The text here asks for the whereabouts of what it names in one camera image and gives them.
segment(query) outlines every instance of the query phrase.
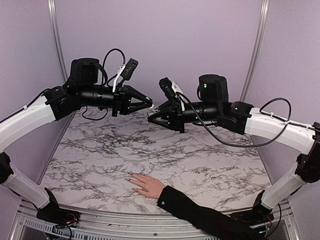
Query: mannequin hand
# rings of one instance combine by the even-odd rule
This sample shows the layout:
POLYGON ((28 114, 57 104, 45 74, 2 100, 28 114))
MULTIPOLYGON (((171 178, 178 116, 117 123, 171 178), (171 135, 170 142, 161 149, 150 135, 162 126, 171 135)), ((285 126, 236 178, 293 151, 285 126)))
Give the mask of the mannequin hand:
POLYGON ((127 181, 133 183, 143 189, 133 188, 135 192, 141 194, 147 198, 151 199, 159 199, 163 189, 166 187, 162 182, 158 179, 155 179, 151 176, 130 173, 137 180, 126 178, 127 181))

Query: robotic arm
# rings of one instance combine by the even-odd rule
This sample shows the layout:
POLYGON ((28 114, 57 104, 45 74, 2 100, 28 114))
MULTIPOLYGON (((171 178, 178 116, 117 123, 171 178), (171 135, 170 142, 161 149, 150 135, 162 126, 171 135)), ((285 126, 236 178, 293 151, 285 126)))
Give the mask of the robotic arm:
POLYGON ((262 223, 266 218, 273 218, 272 209, 283 199, 303 185, 320 180, 320 123, 310 125, 285 120, 244 102, 231 103, 228 101, 227 80, 218 75, 208 74, 199 78, 199 102, 190 102, 177 83, 168 78, 161 79, 159 85, 168 101, 157 110, 149 112, 148 121, 151 123, 184 133, 185 123, 199 125, 201 122, 201 126, 219 142, 231 147, 261 147, 266 144, 238 146, 227 143, 215 136, 208 126, 219 126, 241 135, 264 137, 271 140, 268 143, 276 141, 300 152, 297 163, 274 185, 257 196, 252 210, 237 212, 231 217, 249 225, 262 223))
POLYGON ((129 80, 138 62, 130 59, 121 68, 117 79, 123 80, 113 88, 97 85, 98 70, 108 80, 107 73, 98 59, 81 58, 72 61, 70 77, 63 86, 46 89, 30 104, 0 121, 0 184, 23 196, 38 209, 37 217, 45 221, 61 224, 70 211, 59 208, 50 190, 35 184, 21 173, 11 162, 5 149, 31 131, 68 116, 81 107, 95 106, 99 109, 112 108, 112 116, 127 115, 151 107, 152 99, 129 85, 129 80), (132 98, 140 102, 132 103, 132 98))

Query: hand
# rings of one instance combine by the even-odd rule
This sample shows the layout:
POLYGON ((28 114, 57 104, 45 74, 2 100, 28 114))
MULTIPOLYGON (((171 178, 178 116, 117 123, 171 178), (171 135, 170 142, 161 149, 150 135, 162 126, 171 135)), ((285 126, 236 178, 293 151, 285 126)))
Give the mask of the hand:
POLYGON ((137 174, 137 173, 130 173, 130 174, 138 180, 133 180, 129 178, 126 178, 126 180, 129 181, 130 183, 133 183, 143 188, 143 189, 133 188, 135 192, 151 199, 160 198, 160 195, 163 189, 166 187, 162 182, 160 182, 158 179, 155 179, 151 176, 137 174))

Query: vertical aluminum profile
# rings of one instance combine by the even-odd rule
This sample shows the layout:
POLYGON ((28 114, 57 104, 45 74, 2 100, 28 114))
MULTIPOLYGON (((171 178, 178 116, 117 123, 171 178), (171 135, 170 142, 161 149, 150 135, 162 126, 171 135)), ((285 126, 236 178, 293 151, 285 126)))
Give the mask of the vertical aluminum profile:
POLYGON ((252 56, 251 56, 251 62, 250 62, 250 66, 249 66, 249 69, 248 69, 248 72, 247 72, 247 75, 245 78, 243 90, 242 90, 241 97, 240 97, 241 102, 246 101, 248 94, 249 94, 250 86, 251 86, 251 83, 252 83, 252 80, 254 77, 257 59, 258 59, 258 56, 259 56, 259 53, 261 50, 261 46, 262 46, 262 42, 264 39, 265 30, 266 30, 267 15, 268 15, 268 10, 269 10, 269 1, 270 0, 262 0, 259 23, 258 23, 255 43, 254 43, 254 47, 253 47, 253 52, 252 52, 252 56))
POLYGON ((68 79, 68 74, 67 74, 65 60, 62 52, 62 47, 61 47, 55 0, 48 0, 48 7, 49 7, 49 15, 50 15, 50 21, 51 21, 51 28, 53 33, 53 40, 54 40, 55 50, 58 57, 59 67, 60 67, 63 81, 66 82, 68 79))

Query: marble surface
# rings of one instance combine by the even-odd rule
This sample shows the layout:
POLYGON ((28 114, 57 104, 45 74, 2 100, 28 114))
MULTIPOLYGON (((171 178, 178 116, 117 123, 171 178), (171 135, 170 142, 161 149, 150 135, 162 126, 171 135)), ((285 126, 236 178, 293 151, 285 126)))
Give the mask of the marble surface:
MULTIPOLYGON (((146 111, 91 121, 78 112, 42 179, 58 202, 75 207, 122 213, 164 214, 155 199, 135 193, 128 172, 158 178, 218 211, 252 207, 270 184, 255 148, 218 143, 200 126, 186 124, 180 134, 147 121, 146 111)), ((88 115, 103 115, 89 108, 88 115)), ((224 141, 251 140, 224 129, 224 141)))

